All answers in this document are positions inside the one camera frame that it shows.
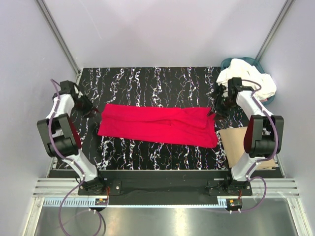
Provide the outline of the red t shirt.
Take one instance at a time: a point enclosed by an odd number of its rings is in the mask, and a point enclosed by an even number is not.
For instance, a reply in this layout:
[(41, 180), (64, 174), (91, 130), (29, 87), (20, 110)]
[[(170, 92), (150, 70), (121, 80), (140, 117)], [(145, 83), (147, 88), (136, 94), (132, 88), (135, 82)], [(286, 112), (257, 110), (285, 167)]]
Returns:
[(98, 135), (215, 148), (218, 138), (209, 108), (135, 107), (108, 104)]

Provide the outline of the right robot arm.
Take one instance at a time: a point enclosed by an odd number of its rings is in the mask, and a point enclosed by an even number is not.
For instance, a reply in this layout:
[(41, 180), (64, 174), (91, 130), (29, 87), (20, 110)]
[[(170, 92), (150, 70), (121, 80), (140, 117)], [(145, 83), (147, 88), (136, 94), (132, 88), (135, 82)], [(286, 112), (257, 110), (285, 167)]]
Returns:
[(243, 84), (244, 80), (233, 77), (227, 86), (220, 85), (215, 92), (214, 103), (208, 113), (214, 120), (227, 118), (229, 110), (240, 107), (249, 119), (244, 136), (244, 153), (226, 175), (225, 179), (210, 181), (210, 195), (226, 193), (236, 196), (241, 192), (251, 193), (252, 173), (263, 163), (274, 158), (282, 147), (284, 118), (268, 111), (255, 97), (261, 90)]

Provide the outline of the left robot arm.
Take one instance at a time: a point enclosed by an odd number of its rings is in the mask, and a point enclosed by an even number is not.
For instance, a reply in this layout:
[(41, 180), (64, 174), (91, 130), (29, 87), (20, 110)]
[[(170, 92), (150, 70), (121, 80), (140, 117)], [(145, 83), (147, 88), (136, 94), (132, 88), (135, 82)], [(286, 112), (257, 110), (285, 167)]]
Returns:
[(84, 118), (94, 117), (98, 109), (72, 81), (60, 83), (51, 79), (55, 88), (49, 115), (36, 124), (47, 154), (68, 164), (78, 175), (79, 188), (88, 194), (109, 192), (107, 180), (82, 151), (80, 136), (70, 119), (72, 110)]

